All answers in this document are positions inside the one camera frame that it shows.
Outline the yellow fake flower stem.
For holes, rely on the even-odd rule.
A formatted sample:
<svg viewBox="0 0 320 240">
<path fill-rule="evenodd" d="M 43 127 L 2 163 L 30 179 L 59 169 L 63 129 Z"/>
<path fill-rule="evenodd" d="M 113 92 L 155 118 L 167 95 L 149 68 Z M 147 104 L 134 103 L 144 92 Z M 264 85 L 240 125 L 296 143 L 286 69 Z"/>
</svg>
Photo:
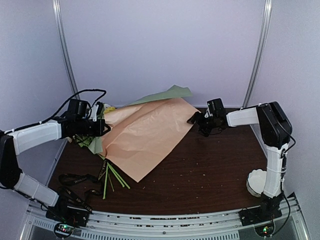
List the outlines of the yellow fake flower stem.
<svg viewBox="0 0 320 240">
<path fill-rule="evenodd" d="M 104 179 L 104 185 L 103 185 L 103 195 L 102 199 L 105 200 L 107 198 L 107 188 L 108 184 L 111 186 L 111 190 L 114 192 L 114 186 L 111 179 L 111 174 L 114 173 L 114 168 L 111 166 L 111 163 L 109 160 L 105 159 L 106 162 L 106 170 L 105 170 L 105 179 Z"/>
</svg>

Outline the pink fake flower stem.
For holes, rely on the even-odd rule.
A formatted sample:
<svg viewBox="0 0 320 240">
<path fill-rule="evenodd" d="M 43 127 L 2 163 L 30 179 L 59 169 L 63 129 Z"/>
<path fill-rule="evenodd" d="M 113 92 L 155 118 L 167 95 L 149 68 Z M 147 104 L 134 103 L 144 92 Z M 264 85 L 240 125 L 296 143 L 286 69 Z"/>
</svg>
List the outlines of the pink fake flower stem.
<svg viewBox="0 0 320 240">
<path fill-rule="evenodd" d="M 107 158 L 102 153 L 102 140 L 100 137 L 93 137 L 93 136 L 83 136 L 83 135 L 75 135 L 70 142 L 75 141 L 81 148 L 86 147 L 89 149 L 89 151 L 99 156 L 103 161 L 106 161 L 105 168 L 108 169 L 109 172 L 111 172 L 115 178 L 118 180 L 118 182 L 122 185 L 122 187 L 126 187 L 130 189 L 131 187 L 126 183 L 126 181 L 121 177 L 121 175 L 116 171 L 115 167 L 112 165 L 110 160 L 107 160 Z"/>
</svg>

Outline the peach wrapping paper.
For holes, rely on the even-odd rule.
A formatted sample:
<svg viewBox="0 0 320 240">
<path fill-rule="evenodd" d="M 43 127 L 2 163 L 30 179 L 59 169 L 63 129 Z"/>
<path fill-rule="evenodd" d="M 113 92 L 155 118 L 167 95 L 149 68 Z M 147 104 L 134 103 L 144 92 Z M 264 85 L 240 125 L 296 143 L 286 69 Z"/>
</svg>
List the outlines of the peach wrapping paper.
<svg viewBox="0 0 320 240">
<path fill-rule="evenodd" d="M 104 115 L 111 127 L 102 155 L 134 181 L 141 181 L 184 138 L 187 121 L 198 110 L 182 98 L 118 108 Z"/>
</svg>

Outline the green wrapping paper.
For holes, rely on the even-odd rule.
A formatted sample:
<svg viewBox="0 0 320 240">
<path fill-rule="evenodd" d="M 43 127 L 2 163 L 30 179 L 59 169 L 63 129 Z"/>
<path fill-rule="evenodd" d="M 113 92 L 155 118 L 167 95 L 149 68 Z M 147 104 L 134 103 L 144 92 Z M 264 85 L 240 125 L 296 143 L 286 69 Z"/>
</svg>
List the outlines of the green wrapping paper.
<svg viewBox="0 0 320 240">
<path fill-rule="evenodd" d="M 148 102 L 166 100 L 166 99 L 186 98 L 186 97 L 192 97 L 192 96 L 193 96 L 193 93 L 191 92 L 191 90 L 188 87 L 181 87 L 178 85 L 173 85 L 172 87 L 170 87 L 166 91 L 144 96 L 144 97 L 142 97 L 132 103 L 125 105 L 125 107 L 144 104 L 144 103 L 148 103 Z M 93 154 L 101 153 L 103 150 L 102 149 L 102 141 L 100 139 L 98 139 L 97 137 L 93 138 L 89 142 L 88 149 Z"/>
</svg>

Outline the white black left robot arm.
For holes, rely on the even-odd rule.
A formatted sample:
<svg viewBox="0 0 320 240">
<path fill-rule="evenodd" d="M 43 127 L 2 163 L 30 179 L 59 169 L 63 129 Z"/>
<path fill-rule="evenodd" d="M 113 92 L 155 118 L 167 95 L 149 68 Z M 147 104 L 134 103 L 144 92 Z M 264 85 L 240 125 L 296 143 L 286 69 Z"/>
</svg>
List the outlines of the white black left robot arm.
<svg viewBox="0 0 320 240">
<path fill-rule="evenodd" d="M 0 133 L 0 187 L 12 190 L 52 208 L 61 222 L 72 218 L 72 211 L 59 202 L 59 194 L 25 172 L 20 156 L 51 142 L 77 135 L 101 137 L 111 128 L 101 114 L 104 89 L 84 89 L 68 97 L 49 117 Z"/>
</svg>

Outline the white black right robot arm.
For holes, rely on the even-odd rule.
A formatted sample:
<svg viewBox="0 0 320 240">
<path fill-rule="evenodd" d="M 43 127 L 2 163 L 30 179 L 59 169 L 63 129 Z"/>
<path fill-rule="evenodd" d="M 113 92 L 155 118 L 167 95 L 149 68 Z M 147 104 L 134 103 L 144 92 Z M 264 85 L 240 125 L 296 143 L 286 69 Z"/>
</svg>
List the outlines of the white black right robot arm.
<svg viewBox="0 0 320 240">
<path fill-rule="evenodd" d="M 187 123 L 198 124 L 198 131 L 208 137 L 213 129 L 225 130 L 238 126 L 259 125 L 263 144 L 267 149 L 267 171 L 263 195 L 273 199 L 279 196 L 286 173 L 287 152 L 291 148 L 292 125 L 276 101 L 227 112 L 220 98 L 207 102 L 207 110 L 195 112 Z"/>
</svg>

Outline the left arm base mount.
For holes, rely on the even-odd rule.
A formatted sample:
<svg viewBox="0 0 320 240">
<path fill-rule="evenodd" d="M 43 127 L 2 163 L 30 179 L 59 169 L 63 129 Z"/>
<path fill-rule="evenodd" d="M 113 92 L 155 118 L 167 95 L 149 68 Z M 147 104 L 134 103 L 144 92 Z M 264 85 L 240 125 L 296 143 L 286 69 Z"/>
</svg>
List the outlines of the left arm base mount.
<svg viewBox="0 0 320 240">
<path fill-rule="evenodd" d="M 61 240 L 70 237 L 76 228 L 86 227 L 89 215 L 93 212 L 85 202 L 65 197 L 60 197 L 55 206 L 41 206 L 46 209 L 46 218 L 57 221 L 53 233 Z"/>
</svg>

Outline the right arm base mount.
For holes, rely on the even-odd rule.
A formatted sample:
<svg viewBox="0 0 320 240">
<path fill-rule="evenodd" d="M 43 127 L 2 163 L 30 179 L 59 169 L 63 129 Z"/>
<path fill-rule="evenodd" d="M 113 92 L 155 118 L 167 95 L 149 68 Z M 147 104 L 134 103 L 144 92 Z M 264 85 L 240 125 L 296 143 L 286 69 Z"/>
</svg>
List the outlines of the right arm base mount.
<svg viewBox="0 0 320 240">
<path fill-rule="evenodd" d="M 259 206 L 243 208 L 239 211 L 242 226 L 255 225 L 255 233 L 262 238 L 271 237 L 276 232 L 275 219 L 282 216 L 282 197 L 264 198 Z"/>
</svg>

